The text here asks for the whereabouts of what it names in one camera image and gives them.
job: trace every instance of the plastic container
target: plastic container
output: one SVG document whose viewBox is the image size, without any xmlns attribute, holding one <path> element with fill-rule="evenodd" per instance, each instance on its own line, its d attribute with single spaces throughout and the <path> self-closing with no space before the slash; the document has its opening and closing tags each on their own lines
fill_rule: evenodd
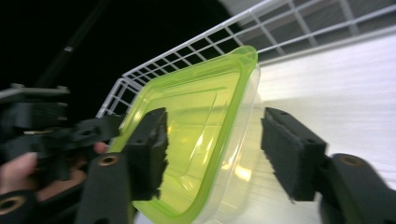
<svg viewBox="0 0 396 224">
<path fill-rule="evenodd" d="M 134 202 L 153 222 L 191 223 L 204 208 L 219 207 L 219 189 L 227 188 L 233 175 L 256 95 L 260 76 L 256 64 L 254 48 L 238 48 L 154 78 L 136 97 L 110 151 L 123 148 L 145 113 L 166 107 L 170 146 L 162 195 L 150 202 Z M 205 214 L 201 220 L 211 215 Z"/>
<path fill-rule="evenodd" d="M 238 46 L 253 46 L 258 51 L 262 71 L 265 71 L 265 77 L 261 79 L 258 88 L 262 100 L 258 100 L 256 108 L 252 110 L 247 134 L 244 137 L 238 136 L 235 140 L 243 141 L 243 145 L 239 149 L 235 146 L 234 149 L 222 152 L 221 162 L 224 165 L 218 167 L 206 203 L 194 222 L 320 223 L 317 203 L 290 203 L 278 184 L 270 162 L 260 150 L 262 127 L 258 120 L 262 117 L 265 106 L 289 111 L 296 118 L 302 118 L 308 127 L 312 125 L 315 132 L 318 131 L 321 137 L 332 143 L 329 154 L 332 154 L 332 148 L 339 148 L 344 151 L 334 153 L 350 152 L 371 158 L 369 162 L 374 161 L 379 173 L 395 186 L 395 178 L 392 176 L 395 174 L 395 166 L 394 161 L 390 160 L 394 156 L 384 156 L 389 154 L 389 143 L 394 139 L 389 136 L 392 133 L 389 128 L 392 113 L 388 110 L 395 106 L 390 105 L 394 101 L 391 100 L 392 88 L 388 84 L 393 84 L 392 80 L 395 80 L 391 78 L 391 74 L 394 74 L 394 54 L 389 52 L 389 46 L 394 46 L 392 43 L 396 34 L 395 12 L 396 5 L 392 1 L 367 1 L 367 4 L 348 0 L 260 1 L 229 20 L 124 73 L 115 83 L 97 116 L 125 113 L 131 108 L 136 95 L 155 77 L 196 62 L 205 62 Z M 363 47 L 361 43 L 368 40 L 378 41 L 373 41 L 370 48 Z M 357 95 L 360 92 L 359 82 L 364 93 Z M 240 106 L 236 120 L 243 118 L 245 112 L 241 108 Z M 356 116 L 358 108 L 363 109 L 359 109 L 359 116 Z M 361 116 L 370 119 L 362 119 L 364 124 L 356 129 L 356 120 Z M 385 118 L 385 121 L 373 118 Z M 372 122 L 373 127 L 378 124 L 383 127 L 372 132 L 367 129 L 367 122 Z M 234 123 L 233 132 L 236 132 L 238 122 Z M 343 132 L 354 133 L 352 135 L 355 141 L 351 141 L 349 135 L 340 135 L 339 124 L 343 127 Z M 384 133 L 375 141 L 373 133 L 380 130 Z M 356 145 L 356 142 L 363 143 L 362 147 L 349 145 Z M 352 148 L 357 151 L 352 153 L 349 151 Z M 380 152 L 376 153 L 376 158 L 361 154 L 373 154 L 373 148 Z M 152 207 L 148 206 L 147 209 L 150 216 L 163 217 L 165 209 L 162 210 L 159 205 Z M 191 209 L 196 209 L 194 212 L 199 210 L 194 205 Z M 191 211 L 174 214 L 174 219 L 166 220 L 182 220 L 177 219 L 177 216 L 187 214 L 191 214 Z"/>
</svg>

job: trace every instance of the black background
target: black background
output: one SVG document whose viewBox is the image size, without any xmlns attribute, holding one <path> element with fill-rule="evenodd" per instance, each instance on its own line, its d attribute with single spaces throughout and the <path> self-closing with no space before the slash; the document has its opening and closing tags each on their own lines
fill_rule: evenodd
<svg viewBox="0 0 396 224">
<path fill-rule="evenodd" d="M 3 0 L 0 90 L 32 87 L 98 0 Z M 113 0 L 51 87 L 66 86 L 70 120 L 93 118 L 122 73 L 225 21 L 212 0 Z"/>
</svg>

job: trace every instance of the wire rack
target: wire rack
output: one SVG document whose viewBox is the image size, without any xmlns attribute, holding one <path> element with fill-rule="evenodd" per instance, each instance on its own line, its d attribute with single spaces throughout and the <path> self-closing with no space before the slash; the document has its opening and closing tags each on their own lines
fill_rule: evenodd
<svg viewBox="0 0 396 224">
<path fill-rule="evenodd" d="M 126 72 L 97 117 L 125 113 L 153 78 L 250 45 L 271 61 L 396 24 L 394 0 L 267 0 Z"/>
</svg>

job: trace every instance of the white surface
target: white surface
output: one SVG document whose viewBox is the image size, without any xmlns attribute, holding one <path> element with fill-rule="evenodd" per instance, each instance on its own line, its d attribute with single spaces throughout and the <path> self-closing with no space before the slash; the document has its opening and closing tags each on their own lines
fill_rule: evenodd
<svg viewBox="0 0 396 224">
<path fill-rule="evenodd" d="M 262 0 L 219 0 L 219 2 L 227 8 L 228 12 L 232 16 L 235 16 L 244 10 L 259 4 Z"/>
<path fill-rule="evenodd" d="M 265 106 L 367 159 L 396 189 L 396 34 L 262 67 Z"/>
<path fill-rule="evenodd" d="M 328 154 L 369 161 L 396 189 L 396 35 L 356 42 L 262 67 L 249 123 L 251 189 L 241 214 L 222 223 L 319 223 L 316 203 L 291 203 L 260 152 L 265 106 L 291 113 L 329 143 Z M 140 217 L 136 223 L 149 223 Z"/>
</svg>

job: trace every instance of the finger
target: finger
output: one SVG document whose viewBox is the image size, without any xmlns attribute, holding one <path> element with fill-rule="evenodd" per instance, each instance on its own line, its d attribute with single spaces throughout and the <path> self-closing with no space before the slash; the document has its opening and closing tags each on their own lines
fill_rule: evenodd
<svg viewBox="0 0 396 224">
<path fill-rule="evenodd" d="M 107 145 L 103 142 L 98 142 L 93 145 L 93 149 L 96 153 L 104 154 L 107 151 Z"/>
<path fill-rule="evenodd" d="M 35 183 L 29 175 L 35 170 L 36 159 L 36 152 L 28 152 L 2 165 L 0 194 L 20 189 L 34 189 Z"/>
<path fill-rule="evenodd" d="M 40 202 L 45 201 L 48 198 L 51 198 L 67 189 L 76 186 L 77 184 L 82 183 L 87 178 L 85 173 L 80 170 L 72 170 L 70 175 L 71 175 L 70 180 L 65 180 L 65 181 L 56 180 L 47 187 L 39 190 L 36 193 L 37 199 Z"/>
</svg>

